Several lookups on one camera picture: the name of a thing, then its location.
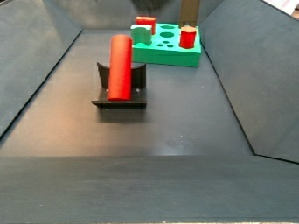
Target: white object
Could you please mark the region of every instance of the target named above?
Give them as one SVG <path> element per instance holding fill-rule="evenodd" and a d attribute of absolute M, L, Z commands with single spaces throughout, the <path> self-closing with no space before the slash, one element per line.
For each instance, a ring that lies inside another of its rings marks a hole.
<path fill-rule="evenodd" d="M 294 11 L 294 7 L 299 7 L 299 0 L 264 0 L 272 4 L 280 11 L 290 15 Z"/>

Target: green block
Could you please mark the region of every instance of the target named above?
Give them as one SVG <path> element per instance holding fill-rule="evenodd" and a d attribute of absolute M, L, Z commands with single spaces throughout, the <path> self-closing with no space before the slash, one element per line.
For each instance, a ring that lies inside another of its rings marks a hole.
<path fill-rule="evenodd" d="M 192 49 L 178 46 L 181 30 L 177 24 L 156 24 L 152 44 L 133 44 L 133 62 L 197 67 L 201 56 L 198 27 Z"/>
<path fill-rule="evenodd" d="M 144 24 L 132 24 L 130 37 L 133 44 L 144 43 L 146 46 L 152 44 L 152 26 Z"/>

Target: dark gray surface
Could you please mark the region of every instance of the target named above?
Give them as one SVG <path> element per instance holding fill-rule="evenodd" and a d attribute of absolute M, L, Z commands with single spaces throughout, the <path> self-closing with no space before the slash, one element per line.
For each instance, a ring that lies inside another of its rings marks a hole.
<path fill-rule="evenodd" d="M 217 8 L 222 0 L 200 0 L 200 15 L 197 22 L 198 24 L 204 21 L 208 15 L 213 12 Z"/>
<path fill-rule="evenodd" d="M 146 108 L 102 110 L 97 62 L 120 31 L 84 31 L 0 145 L 0 156 L 250 155 L 202 53 L 200 67 L 146 65 Z"/>
<path fill-rule="evenodd" d="M 0 223 L 297 222 L 297 173 L 261 157 L 1 157 Z"/>
<path fill-rule="evenodd" d="M 258 0 L 225 0 L 200 29 L 256 154 L 299 162 L 299 22 Z"/>
<path fill-rule="evenodd" d="M 181 0 L 52 0 L 85 30 L 128 30 L 136 16 L 156 17 L 158 23 L 178 22 Z M 198 22 L 222 0 L 200 0 Z"/>
<path fill-rule="evenodd" d="M 78 33 L 50 0 L 1 4 L 0 136 Z"/>

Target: red cylinder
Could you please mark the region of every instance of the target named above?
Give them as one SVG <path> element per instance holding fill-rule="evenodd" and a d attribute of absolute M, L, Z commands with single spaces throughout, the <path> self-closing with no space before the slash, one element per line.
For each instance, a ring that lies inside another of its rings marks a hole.
<path fill-rule="evenodd" d="M 137 25 L 150 25 L 152 26 L 152 35 L 154 35 L 154 23 L 156 23 L 154 17 L 136 17 L 134 23 Z"/>
<path fill-rule="evenodd" d="M 194 38 L 196 28 L 190 26 L 184 26 L 181 28 L 180 47 L 185 49 L 193 48 Z"/>
<path fill-rule="evenodd" d="M 110 39 L 108 94 L 109 101 L 130 100 L 132 39 L 116 35 Z"/>

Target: black stand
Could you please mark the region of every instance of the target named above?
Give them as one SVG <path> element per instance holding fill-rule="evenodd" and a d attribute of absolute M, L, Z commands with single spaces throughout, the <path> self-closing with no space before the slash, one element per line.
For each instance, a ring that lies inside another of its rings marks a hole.
<path fill-rule="evenodd" d="M 132 89 L 129 101 L 109 101 L 108 100 L 108 74 L 109 67 L 97 63 L 97 72 L 101 83 L 98 97 L 92 103 L 100 108 L 108 109 L 134 109 L 145 108 L 145 64 L 132 68 Z"/>

